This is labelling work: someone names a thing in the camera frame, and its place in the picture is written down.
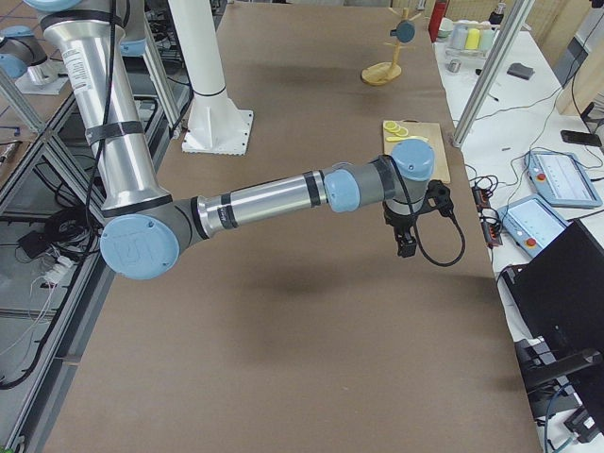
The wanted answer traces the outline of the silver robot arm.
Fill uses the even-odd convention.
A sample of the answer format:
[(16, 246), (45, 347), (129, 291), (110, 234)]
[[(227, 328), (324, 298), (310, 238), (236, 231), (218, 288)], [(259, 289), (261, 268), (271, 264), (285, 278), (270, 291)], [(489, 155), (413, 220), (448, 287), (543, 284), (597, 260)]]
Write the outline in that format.
[(398, 252), (411, 254), (411, 228), (430, 209), (434, 153), (409, 139), (364, 165), (340, 164), (206, 198), (175, 200), (157, 180), (121, 54), (142, 42), (140, 1), (35, 1), (44, 37), (60, 51), (98, 160), (106, 199), (100, 251), (131, 279), (170, 270), (214, 234), (285, 213), (328, 205), (350, 212), (379, 203)]
[(44, 72), (48, 57), (31, 28), (14, 25), (1, 30), (1, 68), (11, 79), (28, 74), (34, 86), (53, 81)]

